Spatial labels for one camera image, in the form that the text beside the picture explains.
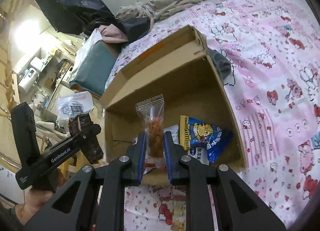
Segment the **left hand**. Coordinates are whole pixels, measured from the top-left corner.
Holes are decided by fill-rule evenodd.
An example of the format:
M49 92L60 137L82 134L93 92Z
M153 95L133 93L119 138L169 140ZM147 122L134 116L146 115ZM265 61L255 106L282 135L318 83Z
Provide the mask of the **left hand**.
M15 214L22 225L25 225L52 198L54 193L32 187L26 194L25 203L15 206Z

